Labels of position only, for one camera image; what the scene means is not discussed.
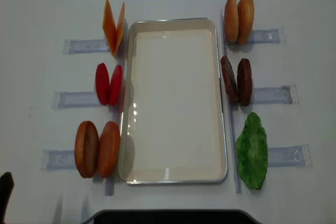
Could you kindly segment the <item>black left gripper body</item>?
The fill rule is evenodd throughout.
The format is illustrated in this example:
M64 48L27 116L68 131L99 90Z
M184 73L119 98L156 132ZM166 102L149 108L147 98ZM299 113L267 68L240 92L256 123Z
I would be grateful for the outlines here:
M5 172L0 180L0 211L1 223L5 223L6 208L14 188L14 180L11 172Z

